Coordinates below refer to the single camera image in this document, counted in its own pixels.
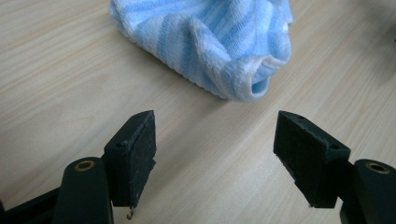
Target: table surface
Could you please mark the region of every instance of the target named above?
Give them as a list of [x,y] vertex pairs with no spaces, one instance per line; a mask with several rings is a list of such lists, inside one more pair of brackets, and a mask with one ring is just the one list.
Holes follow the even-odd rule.
[[396,2],[292,1],[290,62],[257,103],[221,100],[128,41],[107,0],[0,1],[0,199],[11,208],[100,157],[132,115],[156,114],[157,161],[132,221],[339,223],[310,208],[273,153],[276,117],[307,117],[396,166]]

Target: wooden table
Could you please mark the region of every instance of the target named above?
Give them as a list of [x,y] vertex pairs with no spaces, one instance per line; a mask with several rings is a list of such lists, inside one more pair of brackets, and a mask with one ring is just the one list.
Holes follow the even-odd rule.
[[396,2],[292,1],[293,55],[254,104],[227,102],[137,48],[107,0],[0,1],[0,199],[59,187],[133,114],[156,114],[157,164],[132,221],[339,223],[309,208],[273,153],[278,110],[396,166]]

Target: black bracket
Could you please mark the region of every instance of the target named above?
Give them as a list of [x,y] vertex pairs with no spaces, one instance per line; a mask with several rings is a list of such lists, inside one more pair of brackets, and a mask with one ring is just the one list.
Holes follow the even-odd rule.
[[396,170],[379,161],[348,161],[350,149],[308,119],[279,111],[274,152],[311,206],[344,204],[341,221],[395,223]]
[[112,206],[135,208],[154,167],[154,112],[132,116],[105,146],[102,158],[70,163],[62,185],[5,211],[0,223],[113,223]]

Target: blue striped towel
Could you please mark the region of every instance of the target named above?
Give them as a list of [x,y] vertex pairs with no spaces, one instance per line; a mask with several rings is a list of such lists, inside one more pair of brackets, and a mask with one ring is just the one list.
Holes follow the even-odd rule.
[[288,0],[111,0],[120,31],[189,81],[254,102],[289,60]]

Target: black rubber pad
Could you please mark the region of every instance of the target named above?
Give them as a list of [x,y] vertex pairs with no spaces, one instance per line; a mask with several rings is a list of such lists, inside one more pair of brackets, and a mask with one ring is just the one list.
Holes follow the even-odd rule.
[[154,112],[131,117],[105,146],[103,157],[114,206],[136,207],[156,152]]
[[279,111],[274,153],[316,208],[334,208],[350,149],[308,119]]

